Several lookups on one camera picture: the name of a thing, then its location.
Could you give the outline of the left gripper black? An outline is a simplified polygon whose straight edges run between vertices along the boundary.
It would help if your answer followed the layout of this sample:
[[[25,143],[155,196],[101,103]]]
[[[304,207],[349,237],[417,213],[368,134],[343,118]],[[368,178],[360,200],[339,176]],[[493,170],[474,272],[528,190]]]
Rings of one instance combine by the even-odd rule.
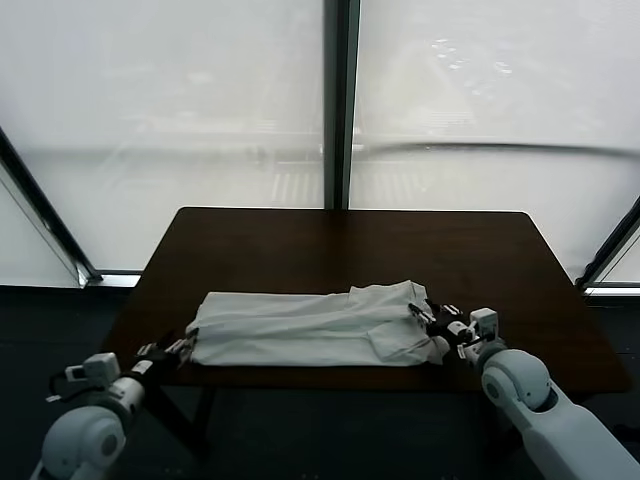
[[[129,373],[141,384],[159,385],[169,369],[180,369],[194,349],[194,338],[174,340],[172,333],[141,346],[135,355],[135,363]]]

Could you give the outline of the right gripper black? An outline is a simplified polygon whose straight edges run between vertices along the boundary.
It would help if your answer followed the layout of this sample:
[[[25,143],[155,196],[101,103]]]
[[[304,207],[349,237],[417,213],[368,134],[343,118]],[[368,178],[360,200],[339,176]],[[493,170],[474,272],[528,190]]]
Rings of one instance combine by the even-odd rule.
[[[441,304],[433,311],[434,318],[414,303],[408,309],[422,328],[435,325],[436,335],[445,339],[450,346],[458,346],[474,339],[474,330],[464,322],[463,312],[451,304]]]

